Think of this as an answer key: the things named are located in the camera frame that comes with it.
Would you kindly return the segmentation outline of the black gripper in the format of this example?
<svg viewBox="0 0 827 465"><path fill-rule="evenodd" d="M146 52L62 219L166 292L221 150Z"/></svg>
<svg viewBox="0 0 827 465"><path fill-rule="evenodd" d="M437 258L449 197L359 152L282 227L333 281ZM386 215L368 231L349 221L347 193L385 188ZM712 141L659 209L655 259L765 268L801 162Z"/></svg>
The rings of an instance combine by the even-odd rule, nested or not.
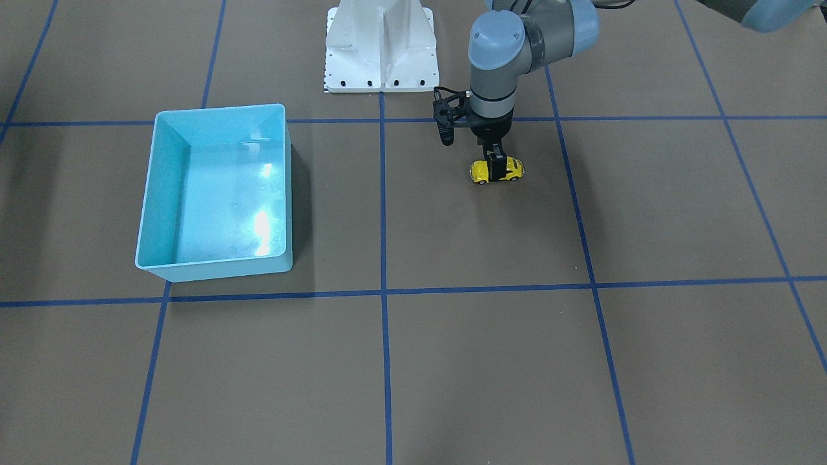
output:
<svg viewBox="0 0 827 465"><path fill-rule="evenodd" d="M507 156L502 144L511 129L513 117L514 110L496 118L482 117L473 110L465 111L465 120L477 138L477 144L488 147L489 182L501 181L507 176Z"/></svg>

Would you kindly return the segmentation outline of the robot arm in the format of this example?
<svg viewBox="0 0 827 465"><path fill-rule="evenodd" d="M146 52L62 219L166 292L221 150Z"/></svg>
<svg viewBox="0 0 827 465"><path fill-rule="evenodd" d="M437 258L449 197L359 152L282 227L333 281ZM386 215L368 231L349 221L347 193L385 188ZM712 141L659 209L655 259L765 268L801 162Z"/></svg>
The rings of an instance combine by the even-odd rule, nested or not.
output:
<svg viewBox="0 0 827 465"><path fill-rule="evenodd" d="M470 84L451 97L434 90L434 118L444 145L453 130L467 127L483 157L469 168L474 183L515 181L525 173L503 141L514 117L519 78L596 44L600 10L629 8L629 1L488 1L468 39Z"/></svg>

